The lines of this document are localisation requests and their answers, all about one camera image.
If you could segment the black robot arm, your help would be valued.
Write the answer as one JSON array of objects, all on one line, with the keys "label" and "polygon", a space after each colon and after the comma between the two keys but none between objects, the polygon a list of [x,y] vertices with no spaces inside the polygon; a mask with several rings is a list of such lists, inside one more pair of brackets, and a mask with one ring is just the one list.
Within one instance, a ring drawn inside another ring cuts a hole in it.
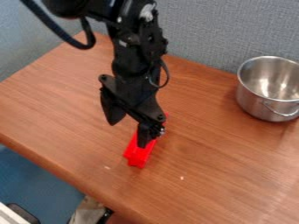
[{"label": "black robot arm", "polygon": [[165,114],[156,101],[167,72],[168,41],[155,0],[41,0],[60,18],[93,18],[105,24],[113,46],[112,74],[101,74],[100,103],[111,125],[137,121],[136,144],[144,148],[164,133]]}]

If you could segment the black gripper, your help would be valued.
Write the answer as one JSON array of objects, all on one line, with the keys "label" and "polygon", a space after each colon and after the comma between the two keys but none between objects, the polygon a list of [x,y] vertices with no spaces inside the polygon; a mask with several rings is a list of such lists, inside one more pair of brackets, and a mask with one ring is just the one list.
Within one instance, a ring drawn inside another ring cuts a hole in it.
[{"label": "black gripper", "polygon": [[113,126],[125,116],[131,116],[139,123],[136,144],[144,149],[156,139],[153,124],[165,120],[165,114],[156,100],[161,88],[161,67],[151,66],[133,73],[120,66],[112,66],[112,73],[97,77],[101,84],[100,104],[107,122]]}]

